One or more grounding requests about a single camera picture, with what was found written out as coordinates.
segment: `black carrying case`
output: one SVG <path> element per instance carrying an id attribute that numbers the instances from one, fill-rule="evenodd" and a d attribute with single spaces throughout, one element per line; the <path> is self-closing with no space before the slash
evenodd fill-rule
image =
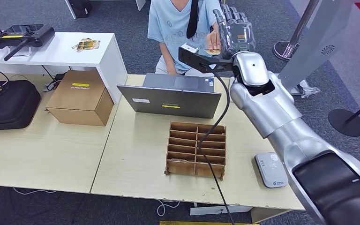
<path id="1" fill-rule="evenodd" d="M 27 127 L 38 108 L 41 96 L 29 81 L 10 81 L 0 94 L 0 130 Z"/>

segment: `hand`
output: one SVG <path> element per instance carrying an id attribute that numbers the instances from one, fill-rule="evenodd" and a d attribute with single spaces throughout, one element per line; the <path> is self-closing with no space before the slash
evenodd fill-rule
<path id="1" fill-rule="evenodd" d="M 212 31 L 206 36 L 206 41 L 208 42 L 208 49 L 220 49 L 220 37 L 217 30 Z"/>

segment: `metal stanchion post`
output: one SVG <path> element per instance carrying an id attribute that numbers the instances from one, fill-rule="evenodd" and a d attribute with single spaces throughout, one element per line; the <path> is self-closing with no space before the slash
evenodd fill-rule
<path id="1" fill-rule="evenodd" d="M 280 41 L 274 45 L 273 51 L 275 56 L 285 61 L 289 61 L 292 58 L 299 47 L 297 42 L 300 39 L 301 33 L 310 20 L 318 2 L 319 0 L 310 0 L 290 41 Z"/>

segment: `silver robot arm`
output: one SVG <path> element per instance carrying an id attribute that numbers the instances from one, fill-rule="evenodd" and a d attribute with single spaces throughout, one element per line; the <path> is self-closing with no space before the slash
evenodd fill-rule
<path id="1" fill-rule="evenodd" d="M 233 102 L 267 138 L 307 213 L 329 225 L 360 225 L 360 162 L 317 135 L 255 52 L 233 57 Z"/>

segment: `black hair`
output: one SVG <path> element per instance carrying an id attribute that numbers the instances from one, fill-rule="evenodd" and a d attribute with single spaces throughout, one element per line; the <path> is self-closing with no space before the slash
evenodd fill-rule
<path id="1" fill-rule="evenodd" d="M 198 25 L 198 0 L 190 0 L 191 1 L 191 13 L 190 20 L 188 21 L 187 27 L 187 38 L 192 38 L 196 33 L 196 27 Z"/>

